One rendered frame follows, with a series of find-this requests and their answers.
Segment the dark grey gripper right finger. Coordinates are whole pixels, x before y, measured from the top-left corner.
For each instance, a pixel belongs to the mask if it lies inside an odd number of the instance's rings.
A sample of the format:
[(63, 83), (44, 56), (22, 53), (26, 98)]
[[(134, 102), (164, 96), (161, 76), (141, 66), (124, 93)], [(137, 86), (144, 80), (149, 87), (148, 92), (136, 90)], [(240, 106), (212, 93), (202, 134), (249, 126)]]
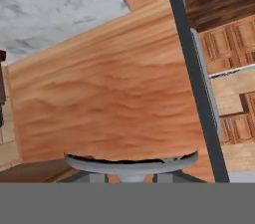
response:
[(183, 183), (183, 182), (205, 183), (205, 180), (202, 180), (190, 174), (184, 173), (182, 170), (177, 170), (177, 171), (166, 172), (166, 173), (155, 173), (152, 176), (152, 182), (153, 183)]

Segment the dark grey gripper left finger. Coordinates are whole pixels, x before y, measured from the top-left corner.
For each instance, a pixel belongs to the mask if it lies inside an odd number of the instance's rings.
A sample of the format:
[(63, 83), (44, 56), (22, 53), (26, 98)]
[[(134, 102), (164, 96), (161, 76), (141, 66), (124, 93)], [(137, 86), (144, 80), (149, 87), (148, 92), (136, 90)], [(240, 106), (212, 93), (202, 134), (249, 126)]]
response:
[(80, 183), (105, 183), (106, 176), (104, 174), (90, 173), (87, 171), (79, 171), (76, 174), (71, 175), (63, 179), (63, 182), (80, 182)]

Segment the grey round stool seat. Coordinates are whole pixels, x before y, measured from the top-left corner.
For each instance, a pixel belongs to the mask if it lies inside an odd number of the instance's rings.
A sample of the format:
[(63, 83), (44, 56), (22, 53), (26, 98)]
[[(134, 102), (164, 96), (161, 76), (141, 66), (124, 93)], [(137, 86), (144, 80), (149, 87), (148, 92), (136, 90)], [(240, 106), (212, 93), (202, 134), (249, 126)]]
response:
[(162, 174), (192, 166), (198, 159), (198, 152), (169, 158), (138, 161), (108, 161), (89, 159), (65, 153), (66, 162), (79, 170), (116, 175), (120, 183), (142, 183), (150, 174)]

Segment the wooden kitchen island side panel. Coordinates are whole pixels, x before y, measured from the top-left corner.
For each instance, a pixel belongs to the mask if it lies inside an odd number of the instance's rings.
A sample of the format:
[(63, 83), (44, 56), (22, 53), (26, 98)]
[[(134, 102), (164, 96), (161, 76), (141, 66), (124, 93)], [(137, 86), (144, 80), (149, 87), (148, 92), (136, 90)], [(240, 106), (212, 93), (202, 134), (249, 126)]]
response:
[(169, 0), (130, 11), (8, 67), (19, 158), (152, 159), (197, 151), (213, 181)]

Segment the wooden panelled cupboard run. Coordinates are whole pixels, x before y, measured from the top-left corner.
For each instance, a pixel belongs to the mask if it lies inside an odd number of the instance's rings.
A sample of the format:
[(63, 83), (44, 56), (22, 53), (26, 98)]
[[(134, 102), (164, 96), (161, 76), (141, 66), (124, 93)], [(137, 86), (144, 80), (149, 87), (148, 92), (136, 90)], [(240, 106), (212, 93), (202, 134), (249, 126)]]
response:
[(255, 15), (201, 32), (208, 74), (255, 64)]
[(225, 114), (220, 117), (221, 144), (237, 144), (255, 141), (255, 92), (238, 96), (242, 112)]

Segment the dark grey metal bar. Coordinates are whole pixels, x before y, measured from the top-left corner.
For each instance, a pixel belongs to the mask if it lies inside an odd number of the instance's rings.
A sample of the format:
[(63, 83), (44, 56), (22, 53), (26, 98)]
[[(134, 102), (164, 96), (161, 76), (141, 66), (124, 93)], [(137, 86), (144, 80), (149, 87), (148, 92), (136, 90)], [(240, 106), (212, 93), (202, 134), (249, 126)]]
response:
[(229, 183), (219, 141), (220, 120), (212, 87), (205, 71), (197, 33), (190, 28), (183, 0), (169, 0), (178, 33), (185, 67), (201, 125), (204, 146), (197, 150), (197, 164), (209, 162), (213, 182)]

